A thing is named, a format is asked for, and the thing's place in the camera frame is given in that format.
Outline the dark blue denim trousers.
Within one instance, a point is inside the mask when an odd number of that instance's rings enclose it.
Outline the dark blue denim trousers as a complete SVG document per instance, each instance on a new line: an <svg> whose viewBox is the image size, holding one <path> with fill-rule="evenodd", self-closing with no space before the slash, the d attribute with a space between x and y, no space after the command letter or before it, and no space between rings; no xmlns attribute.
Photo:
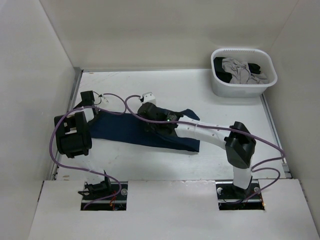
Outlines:
<svg viewBox="0 0 320 240"><path fill-rule="evenodd" d="M161 135L148 129L148 124L130 113L114 115L100 111L88 123L93 139L198 153L200 141L191 138Z"/></svg>

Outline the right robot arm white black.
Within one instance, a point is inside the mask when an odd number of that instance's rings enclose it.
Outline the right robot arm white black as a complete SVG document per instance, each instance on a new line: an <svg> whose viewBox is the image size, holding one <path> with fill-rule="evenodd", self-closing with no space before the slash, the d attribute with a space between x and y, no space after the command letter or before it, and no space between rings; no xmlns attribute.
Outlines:
<svg viewBox="0 0 320 240"><path fill-rule="evenodd" d="M182 112L174 112L157 107L151 102L142 104L137 115L149 121L179 121L182 123L146 123L146 128L162 137L182 140L198 140L216 145L226 151L229 164L233 167L233 182L224 188L223 194L233 194L235 199L245 199L250 193L252 182L251 159L255 152L256 140L237 132L202 128L200 120L192 119Z"/></svg>

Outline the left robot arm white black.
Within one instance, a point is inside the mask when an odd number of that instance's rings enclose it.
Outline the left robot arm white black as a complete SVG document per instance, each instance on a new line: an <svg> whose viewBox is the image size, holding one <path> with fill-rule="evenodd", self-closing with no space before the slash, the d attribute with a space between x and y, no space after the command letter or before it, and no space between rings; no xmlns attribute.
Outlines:
<svg viewBox="0 0 320 240"><path fill-rule="evenodd" d="M94 120L99 111L91 108L95 105L93 91L81 92L81 102L73 112L61 122L55 132L58 152L73 159L77 156L87 156L92 148L92 137L89 122ZM78 192L85 200L108 199L112 195L112 185L108 177L96 184L85 183L84 190Z"/></svg>

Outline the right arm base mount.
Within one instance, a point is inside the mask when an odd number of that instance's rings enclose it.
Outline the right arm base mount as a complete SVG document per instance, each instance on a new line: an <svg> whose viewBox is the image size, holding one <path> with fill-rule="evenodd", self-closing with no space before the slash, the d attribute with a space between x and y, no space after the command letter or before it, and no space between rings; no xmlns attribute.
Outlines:
<svg viewBox="0 0 320 240"><path fill-rule="evenodd" d="M265 210L259 183L253 182L247 189L232 182L216 183L218 208L221 211Z"/></svg>

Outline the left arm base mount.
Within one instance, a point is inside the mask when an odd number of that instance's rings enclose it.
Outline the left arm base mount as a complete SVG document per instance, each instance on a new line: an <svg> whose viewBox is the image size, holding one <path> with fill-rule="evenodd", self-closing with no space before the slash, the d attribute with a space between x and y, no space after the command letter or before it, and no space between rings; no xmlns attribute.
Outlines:
<svg viewBox="0 0 320 240"><path fill-rule="evenodd" d="M102 181L96 184L84 184L81 195L81 211L125 211L127 209L128 182L121 182L121 192L116 182Z"/></svg>

